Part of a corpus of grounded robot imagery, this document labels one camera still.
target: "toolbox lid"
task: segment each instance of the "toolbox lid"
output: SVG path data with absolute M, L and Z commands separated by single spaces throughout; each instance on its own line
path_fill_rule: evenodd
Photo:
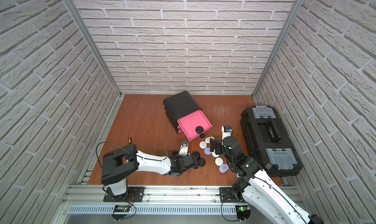
M 264 118 L 264 119 L 275 119 L 276 115 L 274 114 L 273 108 L 267 107 L 265 105 L 258 105 L 252 108 L 253 115 L 256 119 Z
M 292 170 L 294 169 L 294 165 L 298 164 L 291 148 L 266 148 L 266 151 L 268 153 L 270 163 L 273 165 L 278 165 L 278 170 Z

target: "purple round puck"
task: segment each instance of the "purple round puck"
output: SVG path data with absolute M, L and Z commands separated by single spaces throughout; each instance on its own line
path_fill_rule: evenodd
M 224 163 L 221 166 L 219 166 L 219 171 L 221 173 L 227 172 L 227 170 L 229 170 L 229 166 L 226 163 Z
M 210 148 L 209 148 L 209 147 L 206 147 L 206 148 L 204 149 L 204 153 L 205 153 L 205 155 L 207 155 L 207 156 L 211 155 Z

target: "white round puck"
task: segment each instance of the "white round puck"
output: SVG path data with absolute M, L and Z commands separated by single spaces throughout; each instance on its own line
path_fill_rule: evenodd
M 205 149 L 208 145 L 206 144 L 206 142 L 202 141 L 200 142 L 200 148 L 201 149 Z
M 215 138 L 214 138 L 214 137 L 207 137 L 207 138 L 205 138 L 205 142 L 206 142 L 207 144 L 209 144 L 209 143 L 210 143 L 210 138 L 213 138 L 213 139 L 215 140 Z
M 215 159 L 215 164 L 216 164 L 217 166 L 221 166 L 221 165 L 223 164 L 223 159 L 222 159 L 222 158 L 216 158 L 216 159 Z
M 217 155 L 216 153 L 214 153 L 214 151 L 212 152 L 212 156 L 213 156 L 214 158 L 218 158 L 218 157 L 219 157 L 219 155 Z

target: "black toolbox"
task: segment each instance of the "black toolbox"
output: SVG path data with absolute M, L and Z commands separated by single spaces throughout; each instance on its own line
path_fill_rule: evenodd
M 272 107 L 248 107 L 240 120 L 248 155 L 271 177 L 296 176 L 303 165 L 278 113 Z

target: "black drawer unit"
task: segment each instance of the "black drawer unit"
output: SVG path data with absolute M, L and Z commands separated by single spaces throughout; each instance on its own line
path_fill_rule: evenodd
M 188 91 L 175 94 L 163 100 L 165 111 L 175 131 L 178 132 L 177 120 L 197 110 L 202 110 Z

